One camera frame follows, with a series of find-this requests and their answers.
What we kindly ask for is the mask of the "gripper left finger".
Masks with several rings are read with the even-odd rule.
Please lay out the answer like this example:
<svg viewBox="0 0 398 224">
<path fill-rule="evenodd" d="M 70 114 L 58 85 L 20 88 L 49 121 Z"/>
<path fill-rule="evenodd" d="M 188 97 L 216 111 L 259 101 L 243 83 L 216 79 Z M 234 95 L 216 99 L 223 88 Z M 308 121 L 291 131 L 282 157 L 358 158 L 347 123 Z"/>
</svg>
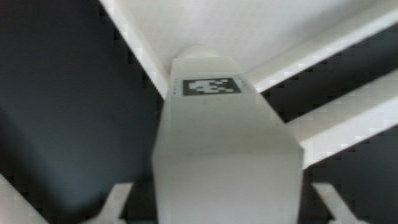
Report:
<svg viewBox="0 0 398 224">
<path fill-rule="evenodd" d="M 152 183 L 116 183 L 100 210 L 79 224 L 156 224 Z"/>
</svg>

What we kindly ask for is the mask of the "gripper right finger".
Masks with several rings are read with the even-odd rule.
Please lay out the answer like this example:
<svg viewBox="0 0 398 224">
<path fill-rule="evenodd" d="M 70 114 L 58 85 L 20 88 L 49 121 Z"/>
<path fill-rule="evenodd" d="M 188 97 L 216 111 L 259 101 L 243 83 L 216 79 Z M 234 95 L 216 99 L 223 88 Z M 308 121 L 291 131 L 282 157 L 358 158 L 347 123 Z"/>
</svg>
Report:
<svg viewBox="0 0 398 224">
<path fill-rule="evenodd" d="M 299 224 L 371 224 L 369 221 L 355 216 L 333 185 L 326 182 L 312 182 L 310 188 L 324 205 L 330 218 L 324 221 L 315 218 L 305 218 Z"/>
</svg>

